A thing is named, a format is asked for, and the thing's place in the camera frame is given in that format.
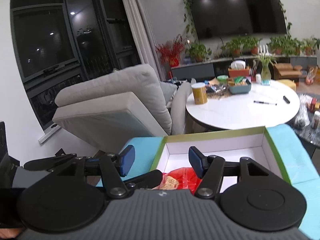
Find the grey sofa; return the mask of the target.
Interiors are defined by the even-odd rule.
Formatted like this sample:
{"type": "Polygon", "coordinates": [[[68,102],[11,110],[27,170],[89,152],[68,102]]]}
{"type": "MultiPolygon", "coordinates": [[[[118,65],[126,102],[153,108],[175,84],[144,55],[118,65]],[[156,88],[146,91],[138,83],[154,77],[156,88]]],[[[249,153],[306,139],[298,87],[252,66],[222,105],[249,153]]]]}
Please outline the grey sofa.
{"type": "Polygon", "coordinates": [[[148,64],[127,67],[59,91],[53,122],[106,153],[132,138],[192,132],[191,84],[159,81],[148,64]]]}

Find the glass vase with flowers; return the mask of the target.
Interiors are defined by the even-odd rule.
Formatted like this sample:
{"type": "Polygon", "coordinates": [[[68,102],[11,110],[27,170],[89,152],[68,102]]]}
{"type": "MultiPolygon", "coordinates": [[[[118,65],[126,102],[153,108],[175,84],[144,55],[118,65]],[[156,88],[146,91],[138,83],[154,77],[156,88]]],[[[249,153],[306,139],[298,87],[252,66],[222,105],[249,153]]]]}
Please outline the glass vase with flowers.
{"type": "Polygon", "coordinates": [[[267,46],[263,46],[261,52],[259,52],[258,55],[255,57],[255,61],[257,61],[257,63],[261,63],[262,65],[260,73],[261,84],[269,83],[272,78],[269,65],[274,66],[277,63],[274,55],[268,52],[267,46]]]}

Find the red snack bag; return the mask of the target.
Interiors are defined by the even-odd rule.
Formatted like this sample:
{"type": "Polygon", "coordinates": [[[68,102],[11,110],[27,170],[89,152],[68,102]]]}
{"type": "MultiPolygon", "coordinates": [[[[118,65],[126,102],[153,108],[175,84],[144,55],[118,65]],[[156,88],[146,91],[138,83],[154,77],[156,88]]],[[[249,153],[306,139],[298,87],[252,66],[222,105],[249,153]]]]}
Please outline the red snack bag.
{"type": "Polygon", "coordinates": [[[163,174],[162,181],[158,186],[160,190],[189,189],[192,194],[201,183],[192,167],[182,167],[163,174]]]}

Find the orange tissue box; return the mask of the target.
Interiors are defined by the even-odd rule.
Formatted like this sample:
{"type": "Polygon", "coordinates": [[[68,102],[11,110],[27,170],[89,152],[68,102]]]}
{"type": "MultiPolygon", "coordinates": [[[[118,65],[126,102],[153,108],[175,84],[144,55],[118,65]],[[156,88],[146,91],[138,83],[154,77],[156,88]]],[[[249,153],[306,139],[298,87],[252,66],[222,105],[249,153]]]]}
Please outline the orange tissue box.
{"type": "Polygon", "coordinates": [[[245,61],[236,60],[233,61],[228,68],[228,75],[232,78],[239,76],[247,77],[249,76],[249,68],[247,67],[245,61]]]}

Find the red flower arrangement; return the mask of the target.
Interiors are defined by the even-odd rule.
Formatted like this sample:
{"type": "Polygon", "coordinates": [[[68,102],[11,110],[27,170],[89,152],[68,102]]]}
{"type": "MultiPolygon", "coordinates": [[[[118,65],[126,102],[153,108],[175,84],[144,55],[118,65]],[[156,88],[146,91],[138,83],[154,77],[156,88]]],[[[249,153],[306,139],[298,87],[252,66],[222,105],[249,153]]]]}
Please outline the red flower arrangement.
{"type": "Polygon", "coordinates": [[[177,67],[180,64],[180,55],[185,49],[184,38],[178,34],[173,40],[165,44],[155,46],[161,64],[168,63],[170,67],[177,67]]]}

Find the open brown cardboard box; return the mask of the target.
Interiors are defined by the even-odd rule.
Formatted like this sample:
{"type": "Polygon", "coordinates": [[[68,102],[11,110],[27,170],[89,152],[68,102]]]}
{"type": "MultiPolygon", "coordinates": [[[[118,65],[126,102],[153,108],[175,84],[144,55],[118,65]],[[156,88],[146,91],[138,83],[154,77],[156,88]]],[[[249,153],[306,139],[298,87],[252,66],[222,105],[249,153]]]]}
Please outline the open brown cardboard box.
{"type": "Polygon", "coordinates": [[[274,65],[274,79],[297,79],[302,76],[302,66],[292,66],[290,63],[277,63],[274,65]]]}

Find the small black remote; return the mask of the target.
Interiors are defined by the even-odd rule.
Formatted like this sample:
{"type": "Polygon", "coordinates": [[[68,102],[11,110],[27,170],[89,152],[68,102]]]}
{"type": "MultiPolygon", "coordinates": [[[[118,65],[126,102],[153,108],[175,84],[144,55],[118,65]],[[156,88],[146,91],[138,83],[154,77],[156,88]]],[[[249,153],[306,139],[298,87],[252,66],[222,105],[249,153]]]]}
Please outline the small black remote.
{"type": "Polygon", "coordinates": [[[283,100],[288,104],[290,103],[289,99],[286,96],[283,96],[283,100]]]}

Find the teal snack tray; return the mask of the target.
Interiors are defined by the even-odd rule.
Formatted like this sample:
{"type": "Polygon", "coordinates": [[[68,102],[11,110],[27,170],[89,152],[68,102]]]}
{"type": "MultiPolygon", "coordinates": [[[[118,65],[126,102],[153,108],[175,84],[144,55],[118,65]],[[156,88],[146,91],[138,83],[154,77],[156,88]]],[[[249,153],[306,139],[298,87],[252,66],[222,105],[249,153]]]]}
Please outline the teal snack tray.
{"type": "Polygon", "coordinates": [[[232,95],[248,94],[251,91],[252,84],[247,78],[243,78],[240,82],[234,79],[227,80],[229,92],[232,95]]]}

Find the white cup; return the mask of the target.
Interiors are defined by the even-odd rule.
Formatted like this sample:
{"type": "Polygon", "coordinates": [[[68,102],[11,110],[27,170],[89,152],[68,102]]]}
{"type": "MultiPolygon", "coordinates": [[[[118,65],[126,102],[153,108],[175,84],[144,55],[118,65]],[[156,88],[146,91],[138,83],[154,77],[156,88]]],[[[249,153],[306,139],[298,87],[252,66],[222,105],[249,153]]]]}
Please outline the white cup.
{"type": "Polygon", "coordinates": [[[256,80],[256,83],[261,84],[261,75],[260,74],[256,74],[255,75],[255,80],[256,80]]]}

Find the green white cardboard box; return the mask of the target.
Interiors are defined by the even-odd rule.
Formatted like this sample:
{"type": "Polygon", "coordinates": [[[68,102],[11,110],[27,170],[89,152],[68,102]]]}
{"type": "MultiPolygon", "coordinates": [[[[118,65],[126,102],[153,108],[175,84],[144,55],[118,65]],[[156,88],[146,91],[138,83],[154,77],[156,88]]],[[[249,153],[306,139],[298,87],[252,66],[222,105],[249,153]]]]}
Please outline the green white cardboard box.
{"type": "Polygon", "coordinates": [[[239,162],[242,157],[251,158],[291,184],[279,150],[265,127],[164,137],[150,170],[168,173],[190,167],[188,152],[191,146],[205,156],[217,155],[230,162],[239,162]]]}

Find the potted green plant right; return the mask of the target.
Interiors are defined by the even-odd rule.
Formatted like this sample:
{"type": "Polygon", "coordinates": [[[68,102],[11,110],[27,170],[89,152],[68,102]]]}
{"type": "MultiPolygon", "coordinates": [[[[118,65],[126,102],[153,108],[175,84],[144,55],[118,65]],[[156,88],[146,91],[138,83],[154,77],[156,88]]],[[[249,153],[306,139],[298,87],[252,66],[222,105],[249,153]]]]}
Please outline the potted green plant right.
{"type": "Polygon", "coordinates": [[[276,55],[300,55],[303,42],[291,35],[271,37],[267,44],[269,51],[276,55]]]}

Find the potted green plant left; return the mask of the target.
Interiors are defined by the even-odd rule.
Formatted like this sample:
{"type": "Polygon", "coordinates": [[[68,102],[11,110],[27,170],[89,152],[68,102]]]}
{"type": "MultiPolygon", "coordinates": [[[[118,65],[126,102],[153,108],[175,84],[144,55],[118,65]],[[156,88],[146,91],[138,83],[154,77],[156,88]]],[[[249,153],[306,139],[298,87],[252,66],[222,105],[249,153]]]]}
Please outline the potted green plant left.
{"type": "Polygon", "coordinates": [[[203,62],[208,56],[212,54],[210,48],[199,42],[193,42],[188,44],[185,49],[185,53],[190,56],[190,58],[196,62],[203,62]]]}

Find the white curtain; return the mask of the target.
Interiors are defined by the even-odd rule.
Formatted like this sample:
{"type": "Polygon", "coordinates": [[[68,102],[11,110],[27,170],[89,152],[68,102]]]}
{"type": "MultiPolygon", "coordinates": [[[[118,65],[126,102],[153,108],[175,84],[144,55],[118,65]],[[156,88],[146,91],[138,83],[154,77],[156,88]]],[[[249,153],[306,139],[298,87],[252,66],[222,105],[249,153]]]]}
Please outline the white curtain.
{"type": "Polygon", "coordinates": [[[123,0],[123,4],[141,63],[149,64],[160,81],[166,80],[166,68],[156,53],[156,38],[142,0],[123,0]]]}

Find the black pen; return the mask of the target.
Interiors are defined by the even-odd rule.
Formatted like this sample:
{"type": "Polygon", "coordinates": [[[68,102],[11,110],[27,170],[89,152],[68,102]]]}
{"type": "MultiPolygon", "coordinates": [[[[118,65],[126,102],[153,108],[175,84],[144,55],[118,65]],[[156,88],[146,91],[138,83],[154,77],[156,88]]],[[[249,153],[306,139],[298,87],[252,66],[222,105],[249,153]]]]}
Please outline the black pen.
{"type": "Polygon", "coordinates": [[[270,102],[263,102],[263,101],[253,101],[254,103],[259,103],[259,104],[263,104],[263,105],[275,105],[277,106],[277,103],[270,103],[270,102]]]}

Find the yellow canister white lid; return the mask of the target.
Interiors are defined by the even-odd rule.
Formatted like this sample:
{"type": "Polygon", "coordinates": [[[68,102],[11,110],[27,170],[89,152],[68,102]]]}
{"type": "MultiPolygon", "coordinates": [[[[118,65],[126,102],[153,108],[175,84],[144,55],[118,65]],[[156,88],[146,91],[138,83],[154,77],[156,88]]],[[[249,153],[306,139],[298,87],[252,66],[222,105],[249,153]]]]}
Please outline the yellow canister white lid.
{"type": "Polygon", "coordinates": [[[203,105],[207,103],[206,85],[204,82],[197,82],[191,85],[191,88],[196,105],[203,105]]]}

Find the yellow stool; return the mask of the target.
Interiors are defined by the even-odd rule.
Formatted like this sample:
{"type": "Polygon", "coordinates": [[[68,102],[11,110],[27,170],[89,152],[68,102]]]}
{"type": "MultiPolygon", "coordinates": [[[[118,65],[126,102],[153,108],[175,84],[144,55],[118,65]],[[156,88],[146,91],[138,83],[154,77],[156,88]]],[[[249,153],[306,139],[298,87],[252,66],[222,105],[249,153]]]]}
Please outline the yellow stool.
{"type": "Polygon", "coordinates": [[[296,91],[296,89],[297,89],[296,83],[292,80],[281,79],[281,80],[278,80],[278,82],[286,85],[287,87],[290,87],[294,91],[296,91]]]}

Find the round white table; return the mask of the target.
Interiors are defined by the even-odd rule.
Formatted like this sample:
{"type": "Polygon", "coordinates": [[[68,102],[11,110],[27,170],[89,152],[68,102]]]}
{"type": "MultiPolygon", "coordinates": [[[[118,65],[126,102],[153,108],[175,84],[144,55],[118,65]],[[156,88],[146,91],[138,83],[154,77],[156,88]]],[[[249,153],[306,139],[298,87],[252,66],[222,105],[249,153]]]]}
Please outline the round white table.
{"type": "Polygon", "coordinates": [[[196,122],[219,129],[274,127],[285,124],[296,116],[299,107],[297,93],[274,80],[270,81],[268,86],[252,83],[248,94],[208,99],[203,105],[196,105],[193,94],[190,94],[186,103],[189,115],[196,122]],[[289,104],[283,100],[283,96],[289,99],[289,104]],[[277,106],[254,103],[254,100],[277,103],[277,106]]]}

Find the dark tv console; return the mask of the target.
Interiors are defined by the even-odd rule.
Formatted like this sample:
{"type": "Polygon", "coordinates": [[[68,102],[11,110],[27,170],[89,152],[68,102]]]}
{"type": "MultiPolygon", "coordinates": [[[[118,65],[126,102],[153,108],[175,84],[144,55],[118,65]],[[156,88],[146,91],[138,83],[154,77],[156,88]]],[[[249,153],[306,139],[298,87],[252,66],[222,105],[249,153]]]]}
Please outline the dark tv console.
{"type": "MultiPolygon", "coordinates": [[[[291,63],[293,66],[300,65],[303,69],[307,69],[308,65],[317,65],[317,56],[296,56],[291,55],[285,57],[284,55],[273,55],[278,63],[291,63]]],[[[242,56],[239,58],[223,57],[215,60],[204,61],[200,63],[182,64],[180,66],[171,68],[173,77],[179,80],[194,78],[197,81],[208,80],[219,75],[228,75],[228,68],[234,60],[243,60],[248,66],[253,66],[253,60],[257,56],[242,56]]]]}

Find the dark window frame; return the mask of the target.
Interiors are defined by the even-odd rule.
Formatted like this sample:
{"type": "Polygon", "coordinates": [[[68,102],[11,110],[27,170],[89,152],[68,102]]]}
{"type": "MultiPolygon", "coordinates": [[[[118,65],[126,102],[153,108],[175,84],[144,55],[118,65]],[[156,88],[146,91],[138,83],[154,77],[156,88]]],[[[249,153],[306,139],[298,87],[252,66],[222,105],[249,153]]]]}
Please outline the dark window frame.
{"type": "Polygon", "coordinates": [[[140,63],[123,0],[11,0],[18,70],[38,122],[68,86],[140,63]]]}

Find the potted green plant middle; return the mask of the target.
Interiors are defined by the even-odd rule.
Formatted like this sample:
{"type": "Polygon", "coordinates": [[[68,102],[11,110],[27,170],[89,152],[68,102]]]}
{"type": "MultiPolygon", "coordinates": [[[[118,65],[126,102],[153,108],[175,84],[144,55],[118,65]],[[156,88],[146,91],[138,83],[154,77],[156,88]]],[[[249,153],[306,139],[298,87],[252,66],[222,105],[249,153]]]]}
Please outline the potted green plant middle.
{"type": "Polygon", "coordinates": [[[262,38],[252,36],[239,36],[222,45],[221,50],[232,57],[240,57],[243,51],[249,51],[251,55],[258,55],[261,40],[262,38]]]}

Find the potted green plant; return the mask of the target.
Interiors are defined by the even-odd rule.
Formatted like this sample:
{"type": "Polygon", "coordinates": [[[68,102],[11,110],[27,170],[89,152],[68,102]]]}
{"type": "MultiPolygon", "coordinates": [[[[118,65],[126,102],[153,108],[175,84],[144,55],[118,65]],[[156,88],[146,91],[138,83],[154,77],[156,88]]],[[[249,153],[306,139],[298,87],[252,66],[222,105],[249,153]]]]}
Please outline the potted green plant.
{"type": "Polygon", "coordinates": [[[210,48],[199,42],[193,42],[188,44],[185,49],[185,53],[190,56],[190,58],[196,62],[203,62],[208,56],[212,54],[210,48]]]}
{"type": "Polygon", "coordinates": [[[303,42],[291,35],[271,37],[267,44],[269,51],[276,55],[300,55],[303,42]]]}
{"type": "Polygon", "coordinates": [[[252,36],[239,36],[222,45],[221,50],[232,57],[240,57],[243,51],[249,51],[251,55],[258,55],[261,40],[262,38],[252,36]]]}

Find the wall mounted black television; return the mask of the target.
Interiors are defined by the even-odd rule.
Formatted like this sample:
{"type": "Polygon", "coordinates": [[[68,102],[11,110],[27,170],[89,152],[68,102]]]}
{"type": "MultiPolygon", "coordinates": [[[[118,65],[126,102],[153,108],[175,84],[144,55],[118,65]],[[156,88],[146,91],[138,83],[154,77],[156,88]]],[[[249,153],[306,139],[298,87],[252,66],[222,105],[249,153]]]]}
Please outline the wall mounted black television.
{"type": "Polygon", "coordinates": [[[199,39],[286,34],[280,0],[187,0],[199,39]]]}

